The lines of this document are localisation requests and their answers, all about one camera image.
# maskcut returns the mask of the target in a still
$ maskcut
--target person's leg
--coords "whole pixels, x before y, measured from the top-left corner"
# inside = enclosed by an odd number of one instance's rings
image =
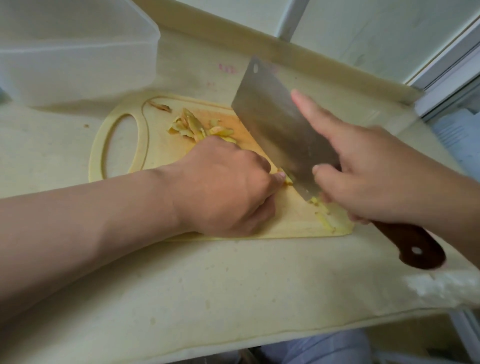
[[[372,364],[370,343],[361,329],[264,345],[261,351],[275,364]]]

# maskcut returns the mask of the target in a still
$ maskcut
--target cutting board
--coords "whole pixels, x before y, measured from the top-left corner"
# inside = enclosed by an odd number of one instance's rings
[[[172,113],[151,106],[148,100],[168,105]],[[129,172],[156,168],[182,158],[193,147],[193,140],[179,134],[169,134],[167,129],[183,108],[190,110],[205,127],[211,119],[220,120],[219,125],[235,131],[232,137],[241,148],[253,150],[268,159],[230,107],[158,91],[146,91],[128,96],[106,117],[92,146],[88,166],[89,181],[104,179],[104,154],[109,136],[115,124],[126,115],[132,115],[138,127],[137,148]],[[276,166],[272,164],[272,172],[276,171]],[[276,194],[276,207],[276,216],[250,238],[341,236],[350,234],[353,230],[353,223],[340,206],[308,204],[292,186],[285,186]],[[170,240],[212,239],[214,238],[198,233],[188,233]]]

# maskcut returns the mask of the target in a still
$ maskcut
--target knife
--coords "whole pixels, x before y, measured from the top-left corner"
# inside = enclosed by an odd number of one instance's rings
[[[293,187],[304,200],[320,192],[313,166],[328,163],[341,170],[337,152],[312,128],[290,92],[256,56],[250,60],[232,109],[271,161],[293,180]],[[405,264],[435,269],[445,262],[443,248],[422,227],[372,223],[397,246]]]

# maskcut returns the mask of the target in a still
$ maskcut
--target person's right arm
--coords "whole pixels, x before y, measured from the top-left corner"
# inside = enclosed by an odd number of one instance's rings
[[[480,184],[409,147],[380,127],[341,121],[294,90],[292,99],[340,155],[342,172],[313,168],[324,200],[352,220],[419,225],[480,267]]]

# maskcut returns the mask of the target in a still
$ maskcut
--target cutting board handle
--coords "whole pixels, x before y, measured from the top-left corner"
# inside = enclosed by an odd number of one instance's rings
[[[372,221],[396,245],[400,260],[419,269],[436,269],[446,261],[441,245],[420,226]]]
[[[137,102],[137,100],[132,98],[132,104],[134,104],[134,102]],[[137,149],[128,172],[137,172],[143,168],[148,151],[148,124],[143,115],[143,107],[145,103],[141,105],[141,107],[137,106],[136,109],[132,109],[130,103],[121,103],[114,108],[103,121],[100,129],[96,133],[95,139],[93,140],[92,150],[90,152],[90,160],[88,162],[88,180],[90,182],[105,179],[103,163],[108,139],[110,138],[115,124],[124,116],[133,116],[138,129]]]

